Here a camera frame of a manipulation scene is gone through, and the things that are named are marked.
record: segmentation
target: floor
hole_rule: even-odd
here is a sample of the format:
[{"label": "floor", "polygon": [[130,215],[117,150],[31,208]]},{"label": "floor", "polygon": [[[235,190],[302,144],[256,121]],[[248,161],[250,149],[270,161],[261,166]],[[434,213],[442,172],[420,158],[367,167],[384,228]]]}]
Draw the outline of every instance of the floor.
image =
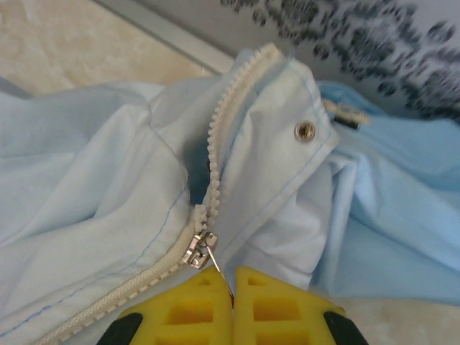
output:
[{"label": "floor", "polygon": [[[109,81],[174,81],[205,68],[89,0],[0,0],[0,76],[34,95]],[[460,308],[334,299],[370,344],[458,344]]]}]

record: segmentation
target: stitching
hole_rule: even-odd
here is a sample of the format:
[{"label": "stitching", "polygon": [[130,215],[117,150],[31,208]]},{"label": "stitching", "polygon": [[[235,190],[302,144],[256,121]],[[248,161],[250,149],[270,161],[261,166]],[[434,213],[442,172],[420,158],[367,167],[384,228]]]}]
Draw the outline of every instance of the stitching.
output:
[{"label": "stitching", "polygon": [[0,338],[3,338],[4,336],[6,336],[7,334],[11,333],[12,331],[15,331],[17,330],[18,328],[20,328],[21,326],[23,326],[24,324],[28,323],[29,321],[31,321],[33,318],[36,318],[37,316],[39,316],[41,313],[43,313],[44,311],[46,311],[47,309],[50,309],[54,306],[56,306],[57,304],[63,302],[64,300],[67,300],[68,298],[70,297],[73,297],[76,293],[79,293],[80,291],[84,290],[85,288],[87,288],[89,285],[92,285],[94,284],[95,282],[98,282],[99,280],[102,280],[102,279],[105,279],[107,278],[108,276],[111,276],[111,275],[117,275],[119,273],[121,273],[122,271],[124,271],[125,269],[127,269],[129,266],[131,265],[134,265],[136,264],[140,259],[141,257],[145,254],[145,252],[150,248],[150,246],[152,245],[152,243],[157,239],[157,237],[162,233],[163,229],[165,228],[165,225],[167,223],[167,220],[169,219],[170,217],[170,212],[171,210],[174,208],[175,204],[180,200],[180,197],[184,194],[185,192],[185,189],[186,189],[186,186],[184,187],[184,189],[182,189],[182,191],[180,192],[179,196],[176,198],[176,200],[174,201],[174,203],[171,205],[170,209],[167,211],[167,214],[166,214],[166,218],[165,218],[165,221],[163,222],[163,224],[161,225],[160,227],[160,231],[158,232],[158,234],[155,235],[155,237],[152,239],[152,241],[149,242],[149,244],[144,248],[144,250],[142,251],[142,253],[130,264],[128,264],[126,267],[118,270],[118,271],[115,271],[115,272],[112,272],[112,273],[109,273],[107,275],[104,275],[103,277],[99,277],[99,278],[96,278],[95,280],[93,280],[92,282],[88,282],[86,283],[84,286],[78,288],[77,290],[75,290],[74,292],[72,292],[71,294],[61,298],[60,300],[52,303],[52,304],[49,304],[49,305],[46,305],[44,306],[42,309],[40,309],[39,311],[31,314],[30,316],[28,316],[26,319],[24,319],[23,321],[21,321],[20,323],[18,323],[17,325],[13,326],[12,328],[10,328],[8,331],[5,331],[3,333],[0,334]]},{"label": "stitching", "polygon": [[[310,101],[313,105],[313,95],[311,94],[310,90],[308,89],[307,87],[307,80],[305,79],[305,77],[300,74],[300,72],[296,69],[294,69],[291,65],[288,65],[287,68],[289,68],[290,70],[293,70],[297,76],[299,76],[304,84],[305,84],[305,89],[306,91],[308,92],[308,95],[310,96]],[[323,127],[323,128],[327,128],[324,123],[322,121],[320,121],[320,117],[319,117],[319,114],[316,110],[315,107],[312,107],[313,108],[313,113],[316,117],[316,121]],[[248,225],[258,217],[258,215],[260,215],[261,213],[263,213],[265,211],[266,208],[268,208],[270,206],[270,204],[272,203],[272,201],[274,199],[276,199],[276,197],[279,196],[279,194],[281,194],[284,189],[286,189],[286,187],[297,177],[299,176],[308,166],[308,164],[311,162],[311,160],[318,154],[318,152],[321,150],[321,148],[324,146],[325,143],[327,143],[328,139],[331,137],[332,135],[332,131],[330,129],[328,129],[328,136],[327,138],[324,139],[323,143],[320,145],[320,147],[316,150],[316,152],[314,154],[312,154],[312,156],[310,157],[310,159],[307,161],[307,163],[303,166],[302,169],[300,169],[291,179],[289,179],[289,181],[286,182],[286,184],[281,188],[280,192],[278,192],[275,196],[273,196],[273,198],[271,198],[266,204],[264,207],[262,207],[259,212],[257,212],[252,218],[250,218],[250,220],[248,220],[248,222],[245,223],[245,225],[243,225],[243,227],[234,235],[233,239],[231,239],[231,241],[222,249],[222,252],[224,253],[230,246],[231,244],[236,240],[236,238],[245,230],[245,228],[248,227]]]}]

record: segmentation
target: metal snap button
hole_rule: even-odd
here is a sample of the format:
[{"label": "metal snap button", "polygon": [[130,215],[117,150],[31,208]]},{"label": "metal snap button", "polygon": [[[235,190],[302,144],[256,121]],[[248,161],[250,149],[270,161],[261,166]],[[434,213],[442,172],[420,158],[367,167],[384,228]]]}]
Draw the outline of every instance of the metal snap button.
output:
[{"label": "metal snap button", "polygon": [[311,122],[301,122],[295,126],[294,134],[299,142],[310,142],[315,137],[316,129]]}]

